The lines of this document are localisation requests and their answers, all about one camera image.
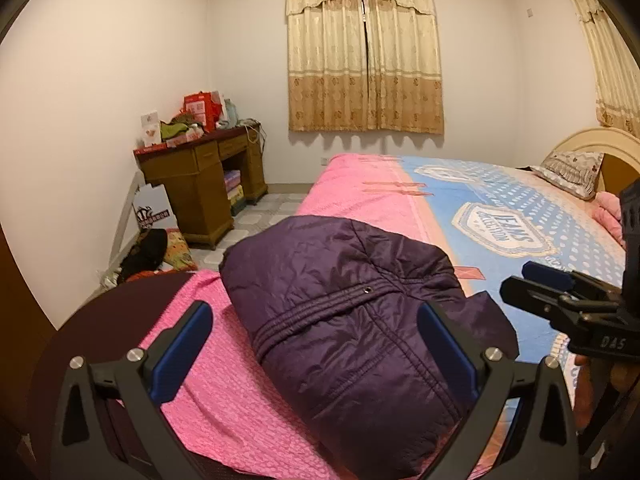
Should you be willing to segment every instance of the tiled floor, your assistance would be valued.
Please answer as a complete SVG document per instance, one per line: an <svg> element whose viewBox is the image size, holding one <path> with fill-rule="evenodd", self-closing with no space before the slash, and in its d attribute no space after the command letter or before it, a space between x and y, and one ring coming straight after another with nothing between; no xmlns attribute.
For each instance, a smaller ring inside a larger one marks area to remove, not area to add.
<svg viewBox="0 0 640 480"><path fill-rule="evenodd" d="M247 205L234 218L234 228L219 241L215 251L191 248L191 256L201 269L218 270L225 251L236 242L247 236L277 224L286 217L293 215L304 200L306 194L268 194L263 196L256 205Z"/></svg>

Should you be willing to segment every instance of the curtain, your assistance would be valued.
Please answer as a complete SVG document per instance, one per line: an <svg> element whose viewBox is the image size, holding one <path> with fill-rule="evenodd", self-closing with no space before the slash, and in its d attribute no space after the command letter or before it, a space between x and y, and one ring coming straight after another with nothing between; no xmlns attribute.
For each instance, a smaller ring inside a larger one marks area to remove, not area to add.
<svg viewBox="0 0 640 480"><path fill-rule="evenodd" d="M291 130L443 132L433 0L287 0L287 19Z"/></svg>
<svg viewBox="0 0 640 480"><path fill-rule="evenodd" d="M640 69L598 0L572 0L587 39L596 75L596 114L640 138Z"/></svg>

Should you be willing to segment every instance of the curved headboard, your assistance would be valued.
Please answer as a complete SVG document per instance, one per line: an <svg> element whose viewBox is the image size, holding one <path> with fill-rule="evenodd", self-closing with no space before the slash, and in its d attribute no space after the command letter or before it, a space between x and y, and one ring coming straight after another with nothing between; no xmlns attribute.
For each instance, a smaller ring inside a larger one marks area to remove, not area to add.
<svg viewBox="0 0 640 480"><path fill-rule="evenodd" d="M555 152L603 152L598 191L619 194L640 178L640 140L617 128L588 128L567 137Z"/></svg>

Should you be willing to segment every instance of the bed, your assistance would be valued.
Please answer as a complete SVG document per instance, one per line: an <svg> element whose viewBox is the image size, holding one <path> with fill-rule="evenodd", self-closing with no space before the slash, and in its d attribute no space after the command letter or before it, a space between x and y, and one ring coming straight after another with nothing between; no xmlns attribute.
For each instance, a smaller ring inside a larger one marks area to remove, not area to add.
<svg viewBox="0 0 640 480"><path fill-rule="evenodd" d="M555 149L606 153L601 190L617 192L640 176L640 141L621 130L584 130ZM416 156L342 154L332 158L296 214L356 219L438 245L467 295L487 290L498 301L518 333L520 359L556 356L573 395L577 370L566 337L544 320L502 304L498 288L529 260L619 285L624 251L591 219L592 208L527 171ZM253 474L350 478L324 456L255 362L216 272L193 276L141 336L141 346L174 324L194 299L212 306L214 331L177 398L162 407L184 445ZM495 459L513 409L513 404L505 408L475 476Z"/></svg>

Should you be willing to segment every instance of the silver bolt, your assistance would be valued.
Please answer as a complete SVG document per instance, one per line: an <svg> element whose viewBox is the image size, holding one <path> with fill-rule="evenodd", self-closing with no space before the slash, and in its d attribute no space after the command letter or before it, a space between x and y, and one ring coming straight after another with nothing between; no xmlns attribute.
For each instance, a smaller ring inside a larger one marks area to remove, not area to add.
<svg viewBox="0 0 640 480"><path fill-rule="evenodd" d="M76 357L71 359L71 361L69 361L69 366L73 370L78 370L78 368L82 368L83 365L84 365L84 359L79 355L77 355Z"/></svg>
<svg viewBox="0 0 640 480"><path fill-rule="evenodd" d="M545 365L555 370L560 366L560 362L558 361L558 359L556 359L552 355L548 355L545 357Z"/></svg>
<svg viewBox="0 0 640 480"><path fill-rule="evenodd" d="M489 359L489 361L498 362L502 359L502 350L491 346L484 351L484 356Z"/></svg>
<svg viewBox="0 0 640 480"><path fill-rule="evenodd" d="M145 356L145 351L142 348L133 348L127 352L127 360L132 363L140 361Z"/></svg>

